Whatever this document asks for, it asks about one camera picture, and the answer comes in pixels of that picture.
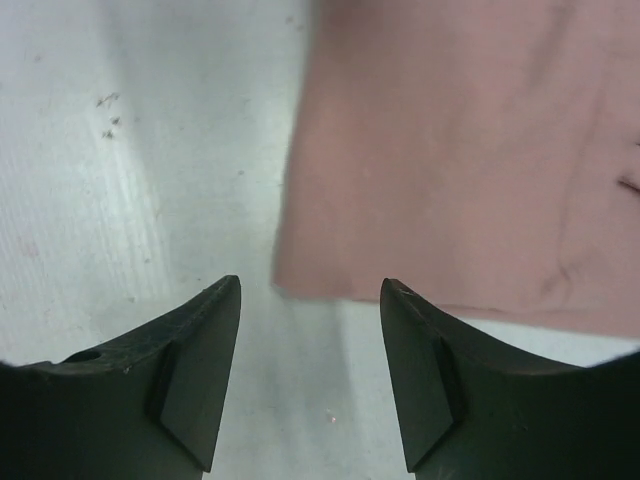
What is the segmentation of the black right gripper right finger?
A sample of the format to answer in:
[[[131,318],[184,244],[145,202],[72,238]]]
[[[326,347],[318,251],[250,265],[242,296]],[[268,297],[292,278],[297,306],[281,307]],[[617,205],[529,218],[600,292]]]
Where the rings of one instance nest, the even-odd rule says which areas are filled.
[[[380,293],[407,470],[418,479],[635,479],[639,356],[553,361],[439,310]]]

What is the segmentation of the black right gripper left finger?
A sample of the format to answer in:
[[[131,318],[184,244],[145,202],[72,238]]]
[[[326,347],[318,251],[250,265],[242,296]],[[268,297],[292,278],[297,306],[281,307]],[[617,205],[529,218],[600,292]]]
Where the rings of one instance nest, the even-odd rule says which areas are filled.
[[[5,479],[199,479],[219,434],[241,311],[228,275],[112,340],[1,367]]]

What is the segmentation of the pink graphic t shirt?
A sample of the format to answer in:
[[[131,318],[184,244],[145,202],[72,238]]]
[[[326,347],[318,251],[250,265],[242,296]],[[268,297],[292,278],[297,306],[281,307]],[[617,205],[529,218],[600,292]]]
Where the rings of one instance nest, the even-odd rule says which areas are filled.
[[[639,5],[323,1],[274,283],[639,333]]]

